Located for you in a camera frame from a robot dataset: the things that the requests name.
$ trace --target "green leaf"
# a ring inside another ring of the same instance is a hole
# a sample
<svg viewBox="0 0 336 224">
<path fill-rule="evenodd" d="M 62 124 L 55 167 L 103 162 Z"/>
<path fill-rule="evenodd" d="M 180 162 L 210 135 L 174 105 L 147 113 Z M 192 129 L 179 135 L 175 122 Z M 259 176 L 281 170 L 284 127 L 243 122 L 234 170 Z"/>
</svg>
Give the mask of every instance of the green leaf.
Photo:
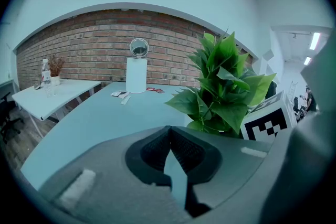
<svg viewBox="0 0 336 224">
<path fill-rule="evenodd" d="M 213 64 L 215 64 L 215 59 L 216 57 L 218 57 L 218 50 L 219 50 L 219 44 L 217 44 L 213 51 L 211 52 L 209 58 L 208 58 L 208 62 L 206 63 L 206 67 L 210 67 Z"/>
<path fill-rule="evenodd" d="M 198 40 L 200 41 L 200 43 L 204 47 L 207 54 L 210 55 L 212 53 L 212 51 L 214 50 L 214 45 L 211 43 L 211 41 L 209 41 L 206 38 L 199 38 Z"/>
<path fill-rule="evenodd" d="M 203 132 L 208 133 L 208 134 L 219 135 L 219 131 L 218 131 L 218 130 L 209 128 L 209 127 L 207 127 L 207 126 L 204 126 L 204 127 L 203 127 Z"/>
<path fill-rule="evenodd" d="M 223 97 L 223 95 L 224 95 L 224 93 L 225 93 L 225 91 L 224 91 L 224 86 L 223 85 L 221 85 L 220 83 L 218 84 L 218 95 L 219 95 L 219 97 Z"/>
<path fill-rule="evenodd" d="M 196 65 L 190 65 L 190 66 L 192 66 L 192 67 L 194 67 L 194 68 L 197 68 L 198 70 L 201 70 L 201 68 L 198 67 L 198 66 L 196 66 Z"/>
<path fill-rule="evenodd" d="M 252 67 L 244 67 L 243 75 L 239 77 L 240 79 L 247 78 L 247 77 L 254 77 L 257 74 L 253 71 Z"/>
<path fill-rule="evenodd" d="M 236 78 L 225 68 L 220 67 L 217 76 L 223 80 L 231 80 L 234 84 L 241 87 L 244 90 L 249 90 L 250 86 L 243 80 Z"/>
<path fill-rule="evenodd" d="M 200 56 L 200 58 L 206 63 L 208 62 L 208 58 L 207 56 L 205 55 L 204 51 L 201 50 L 201 49 L 196 49 L 197 50 L 197 53 L 198 55 Z"/>
<path fill-rule="evenodd" d="M 238 49 L 235 40 L 235 32 L 233 32 L 230 36 L 222 40 L 222 42 L 219 44 L 219 50 L 222 53 L 223 59 L 229 58 L 232 55 L 238 56 Z"/>
<path fill-rule="evenodd" d="M 200 121 L 200 120 L 201 120 L 201 118 L 199 117 L 198 114 L 194 114 L 194 115 L 189 114 L 188 116 L 189 116 L 189 118 L 192 119 L 193 121 Z"/>
<path fill-rule="evenodd" d="M 204 125 L 208 128 L 212 128 L 218 131 L 226 131 L 230 128 L 230 126 L 226 122 L 224 122 L 222 118 L 212 118 L 209 121 L 204 121 Z"/>
<path fill-rule="evenodd" d="M 202 131 L 203 130 L 203 125 L 199 121 L 192 121 L 191 123 L 189 123 L 187 125 L 187 128 L 193 129 L 193 130 L 196 130 L 196 131 Z"/>
<path fill-rule="evenodd" d="M 206 62 L 204 62 L 203 60 L 201 60 L 201 72 L 203 74 L 203 78 L 207 78 L 209 71 L 206 68 Z"/>
<path fill-rule="evenodd" d="M 192 90 L 194 93 L 198 94 L 199 90 L 195 87 L 186 86 L 189 90 Z"/>
<path fill-rule="evenodd" d="M 258 84 L 256 94 L 254 95 L 249 105 L 258 105 L 264 100 L 266 93 L 268 91 L 269 85 L 271 84 L 272 80 L 274 79 L 276 75 L 277 74 L 274 73 L 268 76 L 263 76 L 263 78 Z"/>
<path fill-rule="evenodd" d="M 188 55 L 189 59 L 192 60 L 195 64 L 197 64 L 199 67 L 201 66 L 201 58 L 195 55 Z"/>
<path fill-rule="evenodd" d="M 241 77 L 244 71 L 244 63 L 248 57 L 248 54 L 241 54 L 238 56 L 237 62 L 237 77 Z"/>
<path fill-rule="evenodd" d="M 224 100 L 229 103 L 243 103 L 243 100 L 247 94 L 248 94 L 247 91 L 244 91 L 242 93 L 228 92 L 225 94 Z"/>
<path fill-rule="evenodd" d="M 247 109 L 248 107 L 245 104 L 220 105 L 214 103 L 211 107 L 211 110 L 227 122 L 236 133 L 239 133 L 240 125 L 246 115 Z"/>
<path fill-rule="evenodd" d="M 201 99 L 201 97 L 197 95 L 197 102 L 198 102 L 198 110 L 200 113 L 200 116 L 205 120 L 211 120 L 211 112 L 206 103 Z"/>
<path fill-rule="evenodd" d="M 226 29 L 226 31 L 219 37 L 217 44 L 221 43 L 222 40 L 225 38 L 225 35 L 227 34 L 227 31 L 229 30 L 229 28 Z"/>
<path fill-rule="evenodd" d="M 251 76 L 251 77 L 246 77 L 243 78 L 243 80 L 249 84 L 250 86 L 250 91 L 246 95 L 246 97 L 241 101 L 243 104 L 250 105 L 251 101 L 253 100 L 254 96 L 256 95 L 258 85 L 261 82 L 262 78 L 264 75 L 259 75 L 259 76 Z"/>
<path fill-rule="evenodd" d="M 198 102 L 197 95 L 192 91 L 185 90 L 180 92 L 178 95 L 174 96 L 165 104 L 181 111 L 185 114 L 197 114 L 198 113 Z"/>
<path fill-rule="evenodd" d="M 215 37 L 211 34 L 208 34 L 208 33 L 204 33 L 204 37 L 209 40 L 212 44 L 215 43 Z"/>
<path fill-rule="evenodd" d="M 202 88 L 210 92 L 214 97 L 217 96 L 216 88 L 214 87 L 213 81 L 211 79 L 198 78 L 197 80 L 200 82 Z"/>
</svg>

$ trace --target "white cylinder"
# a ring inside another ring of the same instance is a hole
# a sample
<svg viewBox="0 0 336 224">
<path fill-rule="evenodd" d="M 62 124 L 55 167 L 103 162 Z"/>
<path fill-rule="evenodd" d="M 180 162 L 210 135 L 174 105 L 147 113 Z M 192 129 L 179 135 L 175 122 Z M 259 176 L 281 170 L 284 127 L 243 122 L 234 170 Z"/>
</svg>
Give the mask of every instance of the white cylinder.
<svg viewBox="0 0 336 224">
<path fill-rule="evenodd" d="M 140 93 L 146 90 L 147 60 L 127 58 L 126 91 Z"/>
</svg>

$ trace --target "desk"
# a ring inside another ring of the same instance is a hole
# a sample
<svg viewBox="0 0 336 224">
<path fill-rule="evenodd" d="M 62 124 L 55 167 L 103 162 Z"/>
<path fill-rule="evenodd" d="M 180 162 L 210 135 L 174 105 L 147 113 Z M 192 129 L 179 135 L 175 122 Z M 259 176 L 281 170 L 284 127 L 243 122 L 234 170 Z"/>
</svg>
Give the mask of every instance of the desk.
<svg viewBox="0 0 336 224">
<path fill-rule="evenodd" d="M 56 113 L 58 120 L 61 120 L 65 116 L 63 108 L 65 104 L 74 98 L 81 103 L 79 96 L 86 91 L 90 91 L 90 95 L 93 95 L 93 87 L 99 84 L 100 81 L 62 79 L 61 85 L 55 87 L 56 95 L 51 97 L 47 97 L 43 87 L 34 90 L 34 86 L 32 86 L 13 94 L 12 98 L 29 113 L 38 134 L 43 138 L 33 117 L 44 121 L 51 114 Z"/>
<path fill-rule="evenodd" d="M 165 125 L 183 126 L 185 114 L 164 104 L 180 86 L 151 85 L 165 93 L 131 93 L 126 105 L 112 97 L 113 91 L 125 90 L 124 82 L 114 82 L 60 121 L 37 145 L 21 171 L 35 189 L 58 169 L 94 145 L 112 138 Z"/>
</svg>

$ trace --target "person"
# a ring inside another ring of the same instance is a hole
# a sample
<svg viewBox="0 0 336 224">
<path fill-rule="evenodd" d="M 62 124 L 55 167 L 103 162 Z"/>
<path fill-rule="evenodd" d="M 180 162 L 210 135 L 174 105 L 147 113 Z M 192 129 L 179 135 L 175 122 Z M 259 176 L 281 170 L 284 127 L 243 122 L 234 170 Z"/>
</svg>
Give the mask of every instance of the person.
<svg viewBox="0 0 336 224">
<path fill-rule="evenodd" d="M 316 101 L 309 87 L 306 87 L 307 93 L 307 115 L 316 113 Z"/>
<path fill-rule="evenodd" d="M 265 99 L 268 99 L 277 94 L 276 87 L 277 87 L 277 84 L 274 81 L 272 81 L 268 87 L 268 91 L 266 93 Z"/>
</svg>

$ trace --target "floor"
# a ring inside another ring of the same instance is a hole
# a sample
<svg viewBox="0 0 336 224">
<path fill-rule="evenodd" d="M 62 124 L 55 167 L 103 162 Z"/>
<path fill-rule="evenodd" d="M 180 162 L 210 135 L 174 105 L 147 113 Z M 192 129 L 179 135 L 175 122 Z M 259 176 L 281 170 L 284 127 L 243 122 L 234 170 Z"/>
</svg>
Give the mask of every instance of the floor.
<svg viewBox="0 0 336 224">
<path fill-rule="evenodd" d="M 20 171 L 25 160 L 42 138 L 37 133 L 32 121 L 30 120 L 29 114 L 26 111 L 23 109 L 19 110 L 18 107 L 16 107 L 11 111 L 10 116 L 11 120 L 17 118 L 22 118 L 24 120 L 23 123 L 20 121 L 15 123 L 15 127 L 20 130 L 21 133 L 17 134 L 13 130 L 8 130 L 8 142 L 5 144 L 2 136 L 0 136 L 0 148 L 5 155 L 10 168 L 13 171 Z M 43 136 L 46 136 L 47 133 L 56 125 L 56 123 L 50 120 L 36 120 L 36 124 Z"/>
</svg>

